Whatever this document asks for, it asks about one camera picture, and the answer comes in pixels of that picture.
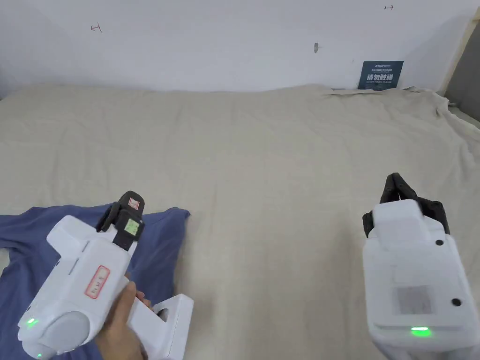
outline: bed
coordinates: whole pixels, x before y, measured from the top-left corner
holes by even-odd
[[[480,300],[480,130],[416,88],[156,93],[38,85],[0,101],[0,213],[134,190],[187,209],[186,360],[382,359],[361,216],[399,172],[444,203]]]

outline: dark blue sign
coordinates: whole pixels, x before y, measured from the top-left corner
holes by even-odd
[[[402,67],[403,61],[364,61],[358,89],[396,88]]]

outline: barcode label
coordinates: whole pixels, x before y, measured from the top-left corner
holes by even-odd
[[[398,313],[401,315],[432,314],[432,298],[428,286],[395,289]]]

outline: green led light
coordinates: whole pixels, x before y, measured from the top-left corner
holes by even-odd
[[[411,329],[411,333],[416,337],[431,337],[432,331],[426,326],[415,326]]]
[[[35,320],[35,319],[30,319],[30,320],[27,321],[29,328],[34,326],[36,323],[38,323],[38,320]]]

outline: green label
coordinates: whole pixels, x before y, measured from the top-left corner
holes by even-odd
[[[140,226],[135,220],[128,219],[127,225],[125,226],[125,231],[133,236],[137,235],[138,227]]]

